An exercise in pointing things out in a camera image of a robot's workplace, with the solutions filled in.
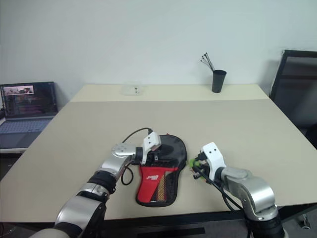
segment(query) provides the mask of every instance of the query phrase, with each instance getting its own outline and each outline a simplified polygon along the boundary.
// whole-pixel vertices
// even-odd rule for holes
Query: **beige tabletop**
[[[111,147],[145,126],[180,137],[188,159],[215,142],[228,166],[248,169],[268,181],[279,206],[317,201],[317,150],[262,93],[244,99],[215,100],[211,94],[202,101],[173,102],[84,101],[85,97],[89,95],[68,103],[2,179],[1,221],[55,221],[63,204],[107,159]],[[144,136],[140,132],[129,142],[140,145]],[[136,166],[133,170],[129,186],[117,183],[106,204],[106,219],[227,210],[219,192],[194,180],[188,166],[180,174],[172,205],[140,206],[135,201],[140,177]]]

